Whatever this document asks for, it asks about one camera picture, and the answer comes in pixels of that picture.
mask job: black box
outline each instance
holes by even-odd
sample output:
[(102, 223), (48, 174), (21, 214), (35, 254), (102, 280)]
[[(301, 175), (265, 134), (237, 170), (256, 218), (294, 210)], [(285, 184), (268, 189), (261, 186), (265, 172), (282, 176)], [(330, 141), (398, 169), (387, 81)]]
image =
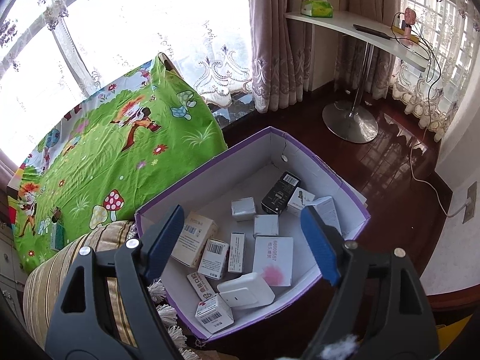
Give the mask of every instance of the black box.
[(262, 199), (262, 209), (267, 214), (280, 215), (286, 209), (295, 188), (300, 186), (300, 182), (301, 180), (290, 172), (282, 174), (282, 177)]

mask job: green bedsheet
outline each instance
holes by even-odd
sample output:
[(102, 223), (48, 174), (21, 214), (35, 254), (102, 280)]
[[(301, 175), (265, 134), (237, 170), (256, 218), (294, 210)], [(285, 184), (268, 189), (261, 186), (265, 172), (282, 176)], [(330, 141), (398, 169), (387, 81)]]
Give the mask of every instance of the green bedsheet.
[(16, 175), (10, 212), (25, 270), (55, 254), (57, 208), (66, 245), (133, 219), (142, 204), (225, 149), (202, 98), (159, 57), (107, 85), (66, 114)]

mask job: striped cushion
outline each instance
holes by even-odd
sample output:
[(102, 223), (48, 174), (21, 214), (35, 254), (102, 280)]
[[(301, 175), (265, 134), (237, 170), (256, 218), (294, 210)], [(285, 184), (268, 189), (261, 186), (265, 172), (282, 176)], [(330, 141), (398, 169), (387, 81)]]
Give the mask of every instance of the striped cushion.
[[(126, 242), (133, 222), (118, 221), (100, 227), (71, 242), (48, 261), (37, 267), (28, 276), (23, 295), (23, 313), (30, 335), (42, 348), (45, 346), (50, 317), (59, 290), (68, 268), (82, 246), (90, 246), (95, 251), (117, 249)], [(123, 342), (136, 346), (127, 322), (122, 300), (117, 288), (117, 279), (109, 278), (109, 294), (115, 322)]]

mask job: round metal base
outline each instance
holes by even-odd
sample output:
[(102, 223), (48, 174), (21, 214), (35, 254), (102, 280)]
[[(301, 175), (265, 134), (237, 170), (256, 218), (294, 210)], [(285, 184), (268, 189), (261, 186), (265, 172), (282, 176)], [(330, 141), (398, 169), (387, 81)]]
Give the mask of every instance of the round metal base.
[(363, 107), (352, 113), (352, 103), (342, 100), (328, 104), (323, 109), (323, 121), (338, 137), (353, 143), (367, 143), (378, 134), (378, 124), (373, 115)]

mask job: metal rivet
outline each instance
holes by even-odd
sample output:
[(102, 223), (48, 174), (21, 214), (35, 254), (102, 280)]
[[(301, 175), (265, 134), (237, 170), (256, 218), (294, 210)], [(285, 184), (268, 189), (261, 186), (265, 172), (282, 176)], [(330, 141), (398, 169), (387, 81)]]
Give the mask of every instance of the metal rivet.
[(357, 244), (356, 241), (348, 240), (348, 241), (345, 241), (345, 247), (352, 251), (357, 249), (359, 245)]
[(81, 256), (87, 256), (87, 254), (89, 254), (91, 250), (92, 249), (89, 246), (82, 246), (78, 251), (78, 254), (80, 254)]
[(400, 258), (403, 258), (407, 255), (401, 247), (396, 247), (395, 250), (393, 251), (393, 254)]
[(127, 241), (128, 249), (135, 249), (138, 245), (140, 245), (140, 241), (137, 238), (132, 238)]

